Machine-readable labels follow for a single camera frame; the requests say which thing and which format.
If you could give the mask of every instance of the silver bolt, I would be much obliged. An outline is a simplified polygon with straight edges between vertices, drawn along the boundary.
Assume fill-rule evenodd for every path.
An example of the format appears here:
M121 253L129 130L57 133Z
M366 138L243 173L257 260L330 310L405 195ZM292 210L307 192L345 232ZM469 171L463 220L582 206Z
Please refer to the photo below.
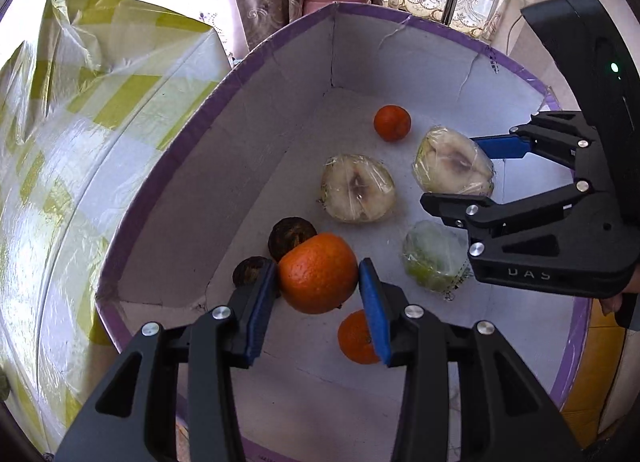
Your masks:
M226 319L231 316L231 309L226 305L220 305L211 312L213 319Z
M142 326L143 336L155 336L160 330L160 326L155 321L150 321Z
M484 251L484 244L482 242L474 242L469 248L469 254L473 257L478 257Z
M424 316L424 309L420 305L407 305L404 308L404 315L411 319L418 319Z
M485 336L491 336L495 332L495 325L490 321L478 322L478 332Z

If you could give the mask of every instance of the blue gripper pad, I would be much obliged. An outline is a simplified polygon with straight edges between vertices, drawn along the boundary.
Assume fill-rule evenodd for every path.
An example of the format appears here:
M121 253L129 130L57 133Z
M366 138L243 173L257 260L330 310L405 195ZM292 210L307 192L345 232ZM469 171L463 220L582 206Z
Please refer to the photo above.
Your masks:
M528 139L521 139L517 135L492 135L490 137L475 137L476 143L489 159L522 159L531 151Z
M366 258L360 262L359 275L358 286L373 348L382 362L389 366L391 362L391 333L383 303L385 301L384 289L370 259Z
M264 335L267 332L267 325L271 317L271 308L276 298L278 268L275 263L271 262L266 274L258 277L257 287L250 297L247 305L253 304L253 310L246 327L246 349L244 357L249 366L253 365L255 359L262 352L262 344L264 343Z

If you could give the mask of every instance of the orange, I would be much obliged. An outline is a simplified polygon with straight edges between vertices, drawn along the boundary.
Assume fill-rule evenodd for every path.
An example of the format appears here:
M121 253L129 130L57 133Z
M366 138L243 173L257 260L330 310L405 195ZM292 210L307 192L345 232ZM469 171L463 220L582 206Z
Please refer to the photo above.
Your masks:
M355 363L372 365L380 361L373 349L364 311L356 311L340 323L338 345L342 353Z
M411 116L398 105L385 105L376 112L373 127L385 141L399 141L411 130Z
M289 251L278 263L278 273L284 299L305 314L339 307L358 283L356 255L331 233L320 233Z

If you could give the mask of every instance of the metal screw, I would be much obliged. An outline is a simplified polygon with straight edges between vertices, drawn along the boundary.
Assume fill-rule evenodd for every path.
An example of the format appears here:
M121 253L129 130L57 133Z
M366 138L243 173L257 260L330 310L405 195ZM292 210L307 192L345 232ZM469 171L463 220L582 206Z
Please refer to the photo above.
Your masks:
M469 248L469 254L473 257L478 257L484 251L484 244L482 242L474 242Z
M478 332L485 336L491 336L495 332L495 325L490 321L480 321L478 323Z
M404 315L411 319L418 319L424 316L424 309L420 305L407 305L404 308Z
M220 305L211 312L213 319L226 319L231 316L231 309L226 305Z
M585 192L589 191L589 183L587 181L578 181L575 183L575 187L578 188L578 191Z
M142 326L143 336L155 336L160 330L160 326L155 321L150 321Z

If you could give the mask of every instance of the yellow and white checkered cloth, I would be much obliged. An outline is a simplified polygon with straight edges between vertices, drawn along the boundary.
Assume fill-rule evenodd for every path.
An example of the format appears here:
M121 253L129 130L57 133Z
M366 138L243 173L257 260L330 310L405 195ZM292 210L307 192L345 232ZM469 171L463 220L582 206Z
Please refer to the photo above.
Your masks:
M95 311L124 214L230 67L212 27L137 0L47 0L0 70L0 366L55 451L116 355Z

